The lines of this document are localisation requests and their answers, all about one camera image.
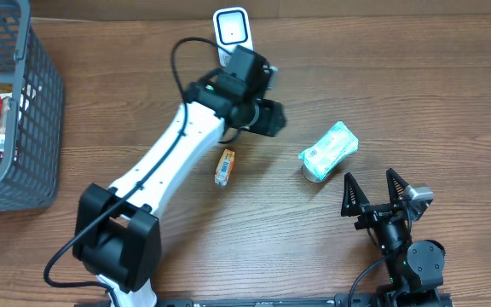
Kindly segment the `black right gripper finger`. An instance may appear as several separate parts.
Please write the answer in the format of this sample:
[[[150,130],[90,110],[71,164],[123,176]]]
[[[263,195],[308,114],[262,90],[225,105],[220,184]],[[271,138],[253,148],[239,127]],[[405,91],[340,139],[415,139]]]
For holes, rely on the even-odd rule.
[[[389,168],[386,171],[386,180],[390,202],[398,203],[402,201],[402,194],[408,186],[408,183],[401,176],[399,176],[393,168]]]
[[[341,207],[342,217],[354,217],[361,215],[370,202],[363,193],[361,187],[351,172],[344,175],[344,195]]]

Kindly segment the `teal white tissue pack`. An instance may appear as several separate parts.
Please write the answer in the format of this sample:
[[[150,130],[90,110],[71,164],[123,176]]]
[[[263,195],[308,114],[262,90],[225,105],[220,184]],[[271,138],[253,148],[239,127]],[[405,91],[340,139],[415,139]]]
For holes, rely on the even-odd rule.
[[[326,180],[333,169],[359,148],[359,139],[342,121],[333,125],[314,145],[298,157],[319,179]]]

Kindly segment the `orange snack packet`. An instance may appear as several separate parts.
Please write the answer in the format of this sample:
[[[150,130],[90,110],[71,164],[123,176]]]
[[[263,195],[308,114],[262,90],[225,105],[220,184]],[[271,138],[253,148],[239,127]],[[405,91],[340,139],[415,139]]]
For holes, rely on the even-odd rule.
[[[228,184],[228,179],[234,166],[234,160],[235,152],[225,149],[215,171],[215,184],[219,186],[226,186]]]

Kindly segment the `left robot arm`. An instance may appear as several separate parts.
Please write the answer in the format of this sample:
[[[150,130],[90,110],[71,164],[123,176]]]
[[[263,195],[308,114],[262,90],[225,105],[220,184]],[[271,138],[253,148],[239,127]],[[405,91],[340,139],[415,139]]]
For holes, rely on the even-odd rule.
[[[162,254],[160,220],[197,162],[229,128],[275,136],[283,107],[266,99],[277,68],[237,47],[182,91],[183,103],[163,135],[108,188],[90,184],[78,201],[72,254],[107,292],[108,306],[154,306],[150,279]]]

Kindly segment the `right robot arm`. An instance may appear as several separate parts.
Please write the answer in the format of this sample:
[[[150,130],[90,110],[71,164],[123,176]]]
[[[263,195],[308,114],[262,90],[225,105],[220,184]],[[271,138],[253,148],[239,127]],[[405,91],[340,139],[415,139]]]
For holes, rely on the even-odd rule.
[[[381,252],[381,259],[364,269],[341,302],[353,306],[450,306],[448,294],[437,288],[443,284],[446,251],[436,240],[414,241],[413,223],[417,222],[434,200],[426,185],[413,186],[389,168],[386,171],[389,201],[373,205],[351,173],[344,175],[341,215],[356,217],[354,226],[365,230]],[[355,291],[374,269],[385,265],[390,282],[375,293]]]

